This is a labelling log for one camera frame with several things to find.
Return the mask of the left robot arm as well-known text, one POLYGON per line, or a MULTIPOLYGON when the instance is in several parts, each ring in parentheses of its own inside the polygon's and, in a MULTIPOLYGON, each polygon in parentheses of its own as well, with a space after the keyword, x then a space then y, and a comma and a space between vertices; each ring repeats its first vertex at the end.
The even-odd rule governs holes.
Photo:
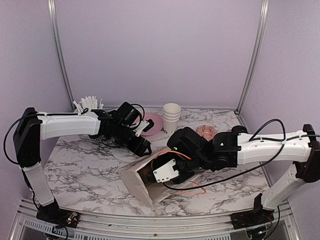
POLYGON ((153 127, 134 105, 124 102, 118 109, 83 110, 73 113, 37 112, 27 108, 14 124, 13 143, 16 160, 26 182, 33 190, 44 215, 53 223, 63 219, 63 211, 56 206, 55 197, 46 180, 41 164, 41 141, 75 135, 88 135, 94 141, 114 139, 138 157, 152 153, 151 144, 141 136, 153 127))

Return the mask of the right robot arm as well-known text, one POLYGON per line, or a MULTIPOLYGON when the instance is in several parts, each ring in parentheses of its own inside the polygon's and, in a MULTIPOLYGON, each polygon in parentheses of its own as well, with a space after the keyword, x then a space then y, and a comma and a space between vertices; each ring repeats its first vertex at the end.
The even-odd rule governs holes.
POLYGON ((179 153, 165 174, 172 181, 185 173, 198 170, 218 171, 260 162, 290 161, 286 173, 266 192, 254 199, 247 219, 258 224, 268 212, 304 184, 320 179, 320 143, 310 124, 302 130, 274 135, 249 134, 245 127, 235 126, 229 132, 219 132, 208 141, 189 127, 177 130, 167 146, 179 153))

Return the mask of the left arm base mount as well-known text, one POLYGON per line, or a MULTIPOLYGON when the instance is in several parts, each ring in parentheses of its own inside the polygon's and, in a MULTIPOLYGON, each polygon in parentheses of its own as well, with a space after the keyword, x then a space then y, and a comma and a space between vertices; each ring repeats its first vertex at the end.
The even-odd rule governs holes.
POLYGON ((36 218, 61 227, 76 228, 78 226, 80 214, 77 211, 66 210, 59 207, 54 199, 49 205, 38 207, 36 218))

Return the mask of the paper takeout bag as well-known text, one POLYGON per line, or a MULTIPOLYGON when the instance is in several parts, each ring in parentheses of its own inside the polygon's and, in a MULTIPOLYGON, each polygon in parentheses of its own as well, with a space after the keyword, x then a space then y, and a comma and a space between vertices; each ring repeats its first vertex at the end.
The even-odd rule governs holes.
POLYGON ((119 169, 128 192, 147 206, 154 206, 174 194, 204 195, 197 178, 204 170, 189 155, 163 147, 119 169))

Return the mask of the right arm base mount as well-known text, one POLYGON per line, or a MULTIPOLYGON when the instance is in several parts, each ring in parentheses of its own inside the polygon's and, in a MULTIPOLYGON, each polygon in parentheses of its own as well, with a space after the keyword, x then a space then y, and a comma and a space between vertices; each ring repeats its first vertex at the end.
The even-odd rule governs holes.
POLYGON ((231 224, 235 230, 262 225, 274 220, 274 210, 267 210, 262 205, 262 193, 254 198, 253 209, 230 215, 231 224))

